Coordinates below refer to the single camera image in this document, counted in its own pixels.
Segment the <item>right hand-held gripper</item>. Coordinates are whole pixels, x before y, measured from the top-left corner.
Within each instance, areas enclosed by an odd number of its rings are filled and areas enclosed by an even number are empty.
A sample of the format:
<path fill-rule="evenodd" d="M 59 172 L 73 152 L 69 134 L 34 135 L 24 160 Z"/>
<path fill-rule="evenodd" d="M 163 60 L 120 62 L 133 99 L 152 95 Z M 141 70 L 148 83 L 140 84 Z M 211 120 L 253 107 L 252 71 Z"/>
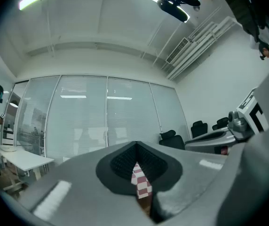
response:
<path fill-rule="evenodd" d="M 202 141 L 187 142 L 185 150 L 200 153 L 229 154 L 229 150 L 236 144 L 236 140 L 245 141 L 253 135 L 268 130 L 269 124 L 254 96 L 255 91 L 256 88 L 253 88 L 236 110 L 229 112 L 229 130 L 216 130 L 198 136 L 194 140 Z"/>

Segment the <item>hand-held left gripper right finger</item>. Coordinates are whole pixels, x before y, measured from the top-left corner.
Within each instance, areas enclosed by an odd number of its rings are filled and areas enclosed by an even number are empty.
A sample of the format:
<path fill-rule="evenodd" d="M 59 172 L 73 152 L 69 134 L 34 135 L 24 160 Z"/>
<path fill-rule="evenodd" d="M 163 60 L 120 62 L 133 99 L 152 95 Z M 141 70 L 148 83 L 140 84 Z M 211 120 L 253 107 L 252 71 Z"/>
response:
<path fill-rule="evenodd" d="M 152 186 L 150 215 L 137 223 L 216 223 L 226 188 L 215 185 L 225 155 L 136 143 L 138 162 Z"/>

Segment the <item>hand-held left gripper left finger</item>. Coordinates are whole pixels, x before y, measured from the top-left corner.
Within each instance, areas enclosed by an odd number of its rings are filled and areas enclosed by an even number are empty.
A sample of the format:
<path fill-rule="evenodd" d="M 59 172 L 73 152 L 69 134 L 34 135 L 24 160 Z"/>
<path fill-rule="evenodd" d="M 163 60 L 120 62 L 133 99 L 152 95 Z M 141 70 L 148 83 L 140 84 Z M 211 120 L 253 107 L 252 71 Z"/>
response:
<path fill-rule="evenodd" d="M 139 206 L 134 195 L 114 194 L 96 175 L 98 162 L 106 155 L 125 146 L 124 143 L 75 156 L 54 167 L 48 174 L 31 184 L 19 199 L 28 211 L 43 203 L 45 196 L 61 181 L 70 183 L 66 195 L 56 192 L 61 203 L 47 220 L 53 226 L 153 226 L 153 221 Z"/>

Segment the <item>red white checkered tablecloth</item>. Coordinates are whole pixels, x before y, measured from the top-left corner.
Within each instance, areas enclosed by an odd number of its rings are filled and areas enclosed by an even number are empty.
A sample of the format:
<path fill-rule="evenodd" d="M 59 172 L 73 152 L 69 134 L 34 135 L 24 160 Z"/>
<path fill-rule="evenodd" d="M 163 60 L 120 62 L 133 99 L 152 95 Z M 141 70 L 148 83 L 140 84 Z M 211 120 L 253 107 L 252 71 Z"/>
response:
<path fill-rule="evenodd" d="M 135 145 L 131 183 L 139 199 L 153 195 L 160 202 L 189 203 L 200 197 L 227 157 L 166 146 Z"/>

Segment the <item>white table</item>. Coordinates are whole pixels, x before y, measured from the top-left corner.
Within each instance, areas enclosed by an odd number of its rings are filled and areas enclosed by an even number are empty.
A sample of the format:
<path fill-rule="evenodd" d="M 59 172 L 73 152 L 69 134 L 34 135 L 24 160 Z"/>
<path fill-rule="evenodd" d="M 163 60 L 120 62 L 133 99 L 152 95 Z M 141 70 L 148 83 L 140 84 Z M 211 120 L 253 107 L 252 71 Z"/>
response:
<path fill-rule="evenodd" d="M 10 151 L 3 150 L 3 145 L 0 145 L 0 155 L 6 162 L 12 163 L 16 168 L 29 174 L 32 170 L 36 180 L 41 178 L 40 167 L 47 165 L 54 161 L 54 159 L 39 156 L 24 150 L 22 147 L 11 146 Z"/>

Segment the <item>white ceiling pipes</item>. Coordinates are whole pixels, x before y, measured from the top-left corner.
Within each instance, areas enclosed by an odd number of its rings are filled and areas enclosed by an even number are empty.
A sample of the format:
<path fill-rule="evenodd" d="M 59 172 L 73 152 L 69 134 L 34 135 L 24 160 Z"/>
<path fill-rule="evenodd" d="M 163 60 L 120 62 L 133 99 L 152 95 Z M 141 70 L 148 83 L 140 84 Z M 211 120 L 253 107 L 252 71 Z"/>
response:
<path fill-rule="evenodd" d="M 242 28 L 235 18 L 227 16 L 220 23 L 209 22 L 201 31 L 197 31 L 188 37 L 187 39 L 191 42 L 191 45 L 173 64 L 166 62 L 162 67 L 162 70 L 166 72 L 166 78 L 172 81 L 178 77 L 234 26 Z"/>

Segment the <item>white ceiling air vent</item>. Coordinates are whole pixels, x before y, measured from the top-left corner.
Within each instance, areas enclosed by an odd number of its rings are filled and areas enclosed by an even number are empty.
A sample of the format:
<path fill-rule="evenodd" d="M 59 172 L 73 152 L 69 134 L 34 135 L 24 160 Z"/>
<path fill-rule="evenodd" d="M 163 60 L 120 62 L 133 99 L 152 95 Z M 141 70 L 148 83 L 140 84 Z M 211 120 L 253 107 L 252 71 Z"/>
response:
<path fill-rule="evenodd" d="M 190 45 L 191 42 L 184 37 L 167 57 L 166 62 L 168 64 L 173 64 Z"/>

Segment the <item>person's grey shirt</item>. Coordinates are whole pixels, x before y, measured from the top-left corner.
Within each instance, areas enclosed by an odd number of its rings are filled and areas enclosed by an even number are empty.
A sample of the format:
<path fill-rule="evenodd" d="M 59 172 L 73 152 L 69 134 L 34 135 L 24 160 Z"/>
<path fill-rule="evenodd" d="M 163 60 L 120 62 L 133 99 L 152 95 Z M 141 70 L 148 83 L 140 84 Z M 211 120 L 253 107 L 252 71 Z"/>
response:
<path fill-rule="evenodd" d="M 229 5 L 236 21 L 243 30 L 252 36 L 255 42 L 260 42 L 260 30 L 265 29 L 266 16 L 254 2 L 249 0 L 225 0 Z"/>

